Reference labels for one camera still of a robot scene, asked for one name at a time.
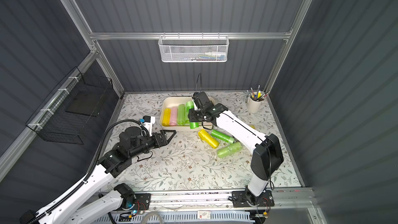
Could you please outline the white plastic storage box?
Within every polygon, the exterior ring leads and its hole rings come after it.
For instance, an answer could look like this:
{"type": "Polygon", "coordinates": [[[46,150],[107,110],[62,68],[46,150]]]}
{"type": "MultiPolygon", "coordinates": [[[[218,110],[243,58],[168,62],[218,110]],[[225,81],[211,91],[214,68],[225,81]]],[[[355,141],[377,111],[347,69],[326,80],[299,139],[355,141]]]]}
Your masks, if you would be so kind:
{"type": "Polygon", "coordinates": [[[191,96],[172,96],[172,97],[167,97],[162,106],[162,111],[161,111],[161,117],[160,117],[160,125],[161,128],[164,130],[176,130],[177,132],[193,132],[193,131],[199,131],[200,129],[203,129],[201,123],[199,122],[199,127],[195,129],[190,129],[189,124],[188,125],[176,125],[176,126],[165,126],[162,123],[164,112],[166,108],[172,108],[175,106],[179,106],[180,104],[186,104],[188,101],[193,101],[191,96]]]}

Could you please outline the floral table mat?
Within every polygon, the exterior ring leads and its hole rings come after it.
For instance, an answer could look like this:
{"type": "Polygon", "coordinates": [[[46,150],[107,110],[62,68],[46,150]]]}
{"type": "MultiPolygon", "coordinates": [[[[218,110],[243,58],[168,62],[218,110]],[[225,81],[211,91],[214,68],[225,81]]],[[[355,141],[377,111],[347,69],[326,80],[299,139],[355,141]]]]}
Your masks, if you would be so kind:
{"type": "MultiPolygon", "coordinates": [[[[273,173],[275,187],[300,187],[302,183],[295,171],[292,160],[285,148],[280,131],[267,101],[263,101],[256,113],[247,109],[247,93],[244,92],[206,92],[216,103],[225,105],[240,120],[253,125],[265,134],[275,134],[282,147],[284,162],[273,173]]],[[[117,121],[139,119],[144,115],[155,116],[154,131],[162,129],[161,111],[164,101],[172,96],[192,97],[192,93],[127,94],[124,98],[117,121]]],[[[119,134],[133,123],[117,125],[110,135],[105,148],[109,151],[119,142],[119,134]]],[[[216,149],[211,148],[198,137],[198,131],[177,131],[173,140],[165,147],[153,150],[153,156],[137,162],[122,172],[113,184],[106,184],[99,192],[109,192],[126,183],[134,191],[168,190],[207,190],[241,189],[252,177],[251,154],[243,149],[235,154],[219,159],[216,149]]]]}

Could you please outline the pink roll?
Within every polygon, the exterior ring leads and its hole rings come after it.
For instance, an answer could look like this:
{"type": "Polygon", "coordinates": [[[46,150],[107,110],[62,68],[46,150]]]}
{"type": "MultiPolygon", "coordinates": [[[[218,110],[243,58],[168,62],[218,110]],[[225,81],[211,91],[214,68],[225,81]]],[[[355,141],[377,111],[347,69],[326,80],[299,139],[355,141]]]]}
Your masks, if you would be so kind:
{"type": "Polygon", "coordinates": [[[177,125],[177,117],[178,117],[178,107],[174,106],[174,107],[171,108],[170,126],[176,126],[177,125]]]}

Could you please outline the light green roll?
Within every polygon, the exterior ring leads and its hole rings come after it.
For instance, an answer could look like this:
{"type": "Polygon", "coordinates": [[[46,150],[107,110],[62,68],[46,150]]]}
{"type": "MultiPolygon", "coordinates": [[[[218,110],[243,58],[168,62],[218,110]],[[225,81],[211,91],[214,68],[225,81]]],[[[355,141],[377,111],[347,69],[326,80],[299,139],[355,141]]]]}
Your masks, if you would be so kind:
{"type": "Polygon", "coordinates": [[[233,143],[233,144],[230,144],[222,149],[219,149],[217,151],[217,156],[218,156],[218,158],[224,158],[224,157],[232,155],[236,152],[239,152],[241,149],[242,149],[242,146],[241,146],[240,142],[233,143]]]}
{"type": "Polygon", "coordinates": [[[177,124],[178,125],[185,125],[186,124],[186,106],[184,104],[178,105],[177,109],[177,124]]]}

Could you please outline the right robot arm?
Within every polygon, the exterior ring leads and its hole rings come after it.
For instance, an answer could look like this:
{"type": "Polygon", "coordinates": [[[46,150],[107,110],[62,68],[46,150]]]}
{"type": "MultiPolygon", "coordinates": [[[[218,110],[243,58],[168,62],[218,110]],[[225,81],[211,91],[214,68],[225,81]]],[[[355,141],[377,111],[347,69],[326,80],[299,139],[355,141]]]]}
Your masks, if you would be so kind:
{"type": "Polygon", "coordinates": [[[214,104],[204,91],[195,92],[192,102],[194,109],[188,113],[191,122],[210,122],[213,126],[230,133],[252,154],[252,178],[245,188],[245,200],[252,206],[257,205],[265,189],[271,185],[272,174],[284,162],[278,137],[253,129],[226,106],[221,103],[214,104]]]}

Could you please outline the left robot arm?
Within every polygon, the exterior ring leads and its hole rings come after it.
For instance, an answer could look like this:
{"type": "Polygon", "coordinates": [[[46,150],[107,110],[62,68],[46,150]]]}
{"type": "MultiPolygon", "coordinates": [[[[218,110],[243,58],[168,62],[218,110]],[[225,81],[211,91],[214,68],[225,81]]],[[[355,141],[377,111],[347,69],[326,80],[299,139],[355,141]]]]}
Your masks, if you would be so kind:
{"type": "Polygon", "coordinates": [[[58,198],[37,211],[29,210],[19,219],[22,224],[89,224],[105,213],[118,208],[131,211],[139,205],[135,192],[126,184],[84,206],[99,189],[112,183],[131,164],[132,159],[168,145],[176,130],[150,132],[146,127],[148,117],[132,119],[134,126],[121,133],[119,143],[100,156],[96,153],[87,174],[58,198]]]}

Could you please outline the white pen cup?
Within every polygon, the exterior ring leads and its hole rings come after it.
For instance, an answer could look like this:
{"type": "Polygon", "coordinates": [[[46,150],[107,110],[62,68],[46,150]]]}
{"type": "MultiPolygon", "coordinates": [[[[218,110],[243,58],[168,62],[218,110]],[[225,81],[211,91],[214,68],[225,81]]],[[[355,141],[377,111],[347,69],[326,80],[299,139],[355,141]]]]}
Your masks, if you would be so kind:
{"type": "Polygon", "coordinates": [[[247,109],[252,112],[252,113],[256,113],[263,100],[264,100],[265,94],[263,91],[257,91],[255,93],[250,93],[248,96],[248,100],[247,100],[247,109]]]}

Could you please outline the yellow roll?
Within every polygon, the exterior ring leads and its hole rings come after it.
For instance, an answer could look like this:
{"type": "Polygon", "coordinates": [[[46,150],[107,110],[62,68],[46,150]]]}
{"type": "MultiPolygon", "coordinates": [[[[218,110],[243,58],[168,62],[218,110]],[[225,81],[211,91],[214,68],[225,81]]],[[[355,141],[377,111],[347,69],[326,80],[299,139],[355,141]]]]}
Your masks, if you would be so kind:
{"type": "Polygon", "coordinates": [[[213,149],[218,148],[219,146],[219,142],[214,139],[208,132],[206,132],[204,129],[200,130],[198,132],[198,136],[199,138],[206,142],[210,147],[212,147],[213,149]]]}
{"type": "Polygon", "coordinates": [[[170,119],[171,119],[171,109],[166,108],[163,112],[163,118],[161,121],[162,126],[164,127],[170,126],[170,119]]]}

